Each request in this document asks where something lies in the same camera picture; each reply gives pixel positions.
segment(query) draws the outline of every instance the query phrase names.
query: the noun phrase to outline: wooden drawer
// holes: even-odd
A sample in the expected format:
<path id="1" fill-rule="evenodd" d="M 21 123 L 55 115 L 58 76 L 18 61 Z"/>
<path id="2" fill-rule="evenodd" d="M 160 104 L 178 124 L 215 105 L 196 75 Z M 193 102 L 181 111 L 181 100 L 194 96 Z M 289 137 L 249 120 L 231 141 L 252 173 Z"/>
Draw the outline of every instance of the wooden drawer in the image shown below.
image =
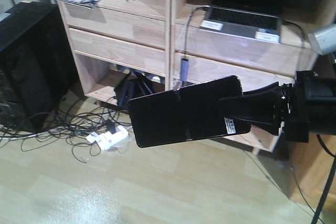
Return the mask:
<path id="1" fill-rule="evenodd" d="M 188 81 L 193 83 L 209 81 L 226 76 L 236 75 L 242 82 L 244 91 L 259 89 L 279 81 L 279 84 L 292 83 L 290 77 L 267 73 L 259 70 L 248 69 L 214 60 L 187 56 L 189 59 Z M 176 54 L 174 75 L 180 76 L 181 55 Z"/>
<path id="2" fill-rule="evenodd" d="M 137 44 L 164 48 L 164 21 L 96 7 L 60 2 L 69 27 L 84 29 Z"/>
<path id="3" fill-rule="evenodd" d="M 69 35 L 78 54 L 165 76 L 163 50 L 73 28 L 69 29 Z"/>
<path id="4" fill-rule="evenodd" d="M 182 25 L 176 26 L 177 38 L 182 28 Z M 177 49 L 184 50 L 184 36 L 180 40 L 176 42 Z M 295 76 L 300 49 L 291 45 L 212 33 L 197 27 L 189 27 L 188 30 L 187 52 L 191 55 L 283 76 Z M 300 59 L 300 69 L 310 69 L 315 59 L 316 55 L 312 54 L 312 50 L 305 49 Z"/>

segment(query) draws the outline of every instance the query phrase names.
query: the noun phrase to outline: phone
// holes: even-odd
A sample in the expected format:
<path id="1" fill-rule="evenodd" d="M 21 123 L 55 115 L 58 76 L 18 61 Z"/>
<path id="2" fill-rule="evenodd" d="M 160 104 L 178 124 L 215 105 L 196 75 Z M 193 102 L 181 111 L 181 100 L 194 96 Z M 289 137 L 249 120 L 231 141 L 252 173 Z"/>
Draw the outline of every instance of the phone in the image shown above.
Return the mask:
<path id="1" fill-rule="evenodd" d="M 220 116 L 224 97 L 243 95 L 237 76 L 229 76 L 129 101 L 128 109 L 139 147 L 150 147 L 244 134 L 250 124 Z"/>

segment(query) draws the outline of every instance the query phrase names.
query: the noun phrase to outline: sticker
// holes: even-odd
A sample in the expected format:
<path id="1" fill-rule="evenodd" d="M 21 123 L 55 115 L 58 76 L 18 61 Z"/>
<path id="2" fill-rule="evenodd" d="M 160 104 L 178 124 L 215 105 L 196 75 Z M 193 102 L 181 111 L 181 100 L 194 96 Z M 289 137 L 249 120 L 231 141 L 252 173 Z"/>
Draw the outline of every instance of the sticker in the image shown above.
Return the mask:
<path id="1" fill-rule="evenodd" d="M 264 40 L 264 41 L 269 41 L 269 42 L 275 42 L 279 43 L 280 36 L 276 34 L 269 34 L 269 33 L 261 33 L 259 31 L 256 32 L 256 39 Z"/>
<path id="2" fill-rule="evenodd" d="M 223 24 L 222 23 L 216 23 L 216 22 L 207 21 L 207 20 L 204 20 L 201 23 L 201 26 L 205 27 L 205 28 L 212 29 L 212 30 L 217 30 L 217 31 L 220 31 L 223 28 Z"/>
<path id="3" fill-rule="evenodd" d="M 227 134 L 235 134 L 236 128 L 235 128 L 235 123 L 233 122 L 233 119 L 224 118 L 224 121 L 226 125 Z"/>

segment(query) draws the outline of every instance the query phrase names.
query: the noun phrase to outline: barcode label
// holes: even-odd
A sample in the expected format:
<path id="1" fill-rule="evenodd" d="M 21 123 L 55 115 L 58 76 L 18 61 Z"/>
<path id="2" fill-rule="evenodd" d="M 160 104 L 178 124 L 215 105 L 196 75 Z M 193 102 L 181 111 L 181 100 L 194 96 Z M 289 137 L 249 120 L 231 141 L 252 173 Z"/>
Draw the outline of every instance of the barcode label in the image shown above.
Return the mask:
<path id="1" fill-rule="evenodd" d="M 235 134 L 236 128 L 233 119 L 224 118 L 227 134 Z"/>

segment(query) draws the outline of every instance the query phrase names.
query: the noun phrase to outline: computer case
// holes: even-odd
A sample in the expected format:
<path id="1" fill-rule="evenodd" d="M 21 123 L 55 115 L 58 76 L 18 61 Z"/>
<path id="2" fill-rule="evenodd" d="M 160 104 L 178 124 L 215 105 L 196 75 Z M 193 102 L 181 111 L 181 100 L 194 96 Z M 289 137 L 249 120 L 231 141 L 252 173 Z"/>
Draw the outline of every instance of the computer case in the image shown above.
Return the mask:
<path id="1" fill-rule="evenodd" d="M 21 2 L 0 22 L 0 124 L 38 132 L 78 79 L 57 5 Z"/>

